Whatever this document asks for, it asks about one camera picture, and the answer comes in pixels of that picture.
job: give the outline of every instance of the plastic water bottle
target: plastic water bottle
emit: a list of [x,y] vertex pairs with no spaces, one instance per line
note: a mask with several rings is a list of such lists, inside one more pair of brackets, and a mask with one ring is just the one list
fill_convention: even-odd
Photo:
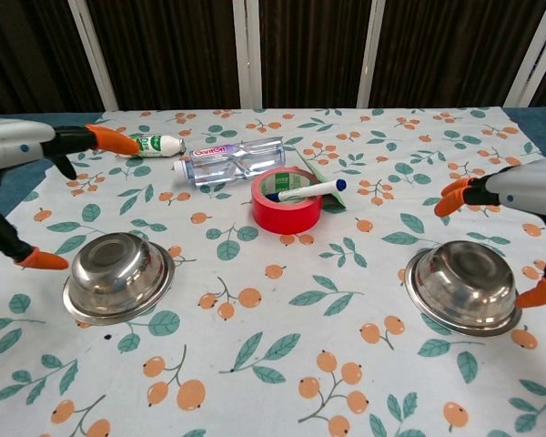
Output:
[[190,152],[190,160],[174,163],[177,181],[197,187],[247,179],[285,165],[281,137],[258,139]]
[[139,146],[139,150],[134,155],[135,157],[168,158],[186,151],[184,140],[182,138],[171,137],[170,135],[137,134],[130,135],[129,137],[136,141]]

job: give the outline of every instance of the upside-down metal bowl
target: upside-down metal bowl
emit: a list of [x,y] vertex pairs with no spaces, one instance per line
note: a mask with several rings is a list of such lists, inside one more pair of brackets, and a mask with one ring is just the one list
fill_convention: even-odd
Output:
[[510,266],[493,250],[471,241],[418,253],[407,266],[405,285],[423,313],[463,334],[500,335],[521,317]]
[[63,302],[78,321],[121,323],[156,305],[173,278],[174,262],[165,249],[132,234],[106,234],[73,259]]

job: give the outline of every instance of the table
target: table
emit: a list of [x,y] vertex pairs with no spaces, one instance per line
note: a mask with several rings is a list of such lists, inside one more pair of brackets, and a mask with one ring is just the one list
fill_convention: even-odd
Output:
[[288,164],[348,181],[348,209],[279,236],[253,221],[248,183],[176,186],[170,160],[99,152],[72,156],[78,185],[50,168],[9,216],[23,239],[71,260],[98,235],[132,231],[170,250],[176,277],[152,313],[77,326],[61,301],[66,271],[0,255],[0,435],[546,435],[546,307],[511,334],[471,338],[422,317],[400,283],[417,250],[453,239],[501,253],[521,290],[541,275],[537,218],[432,213],[453,178],[541,158],[499,108],[115,112],[99,123],[181,136],[189,149],[281,135]]

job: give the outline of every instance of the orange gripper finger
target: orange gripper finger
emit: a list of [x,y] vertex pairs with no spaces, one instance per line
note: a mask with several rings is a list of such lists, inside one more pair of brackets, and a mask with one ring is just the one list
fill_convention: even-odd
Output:
[[538,285],[516,299],[516,307],[532,308],[546,305],[546,278],[542,278]]
[[447,217],[449,214],[455,212],[465,204],[463,199],[463,191],[466,188],[456,189],[442,198],[437,205],[435,205],[435,215],[437,217]]
[[121,155],[135,155],[139,150],[137,142],[125,135],[102,126],[87,125],[87,129],[95,134],[96,148],[109,150]]
[[54,253],[41,252],[38,248],[34,248],[32,253],[24,260],[17,262],[17,266],[28,267],[29,269],[46,269],[46,270],[64,270],[69,267],[66,259],[55,255]]
[[470,180],[472,180],[472,179],[473,178],[464,178],[464,179],[456,180],[452,184],[449,184],[447,187],[445,187],[440,192],[440,194],[442,196],[447,196],[449,193],[451,193],[451,191],[455,191],[456,189],[459,189],[459,188],[465,188],[470,184]]

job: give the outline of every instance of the tablecloth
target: tablecloth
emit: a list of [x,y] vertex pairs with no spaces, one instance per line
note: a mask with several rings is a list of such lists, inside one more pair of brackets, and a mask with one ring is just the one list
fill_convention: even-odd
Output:
[[298,235],[260,229],[250,184],[177,185],[172,162],[90,151],[51,168],[9,216],[20,237],[71,260],[128,231],[169,250],[176,276],[153,311],[108,327],[62,304],[68,271],[0,254],[0,435],[546,435],[546,307],[497,338],[422,316],[401,284],[419,249],[466,239],[500,253],[520,290],[546,260],[532,215],[462,208],[440,190],[541,158],[499,108],[105,113],[125,134],[189,149],[282,136],[289,165],[344,178]]

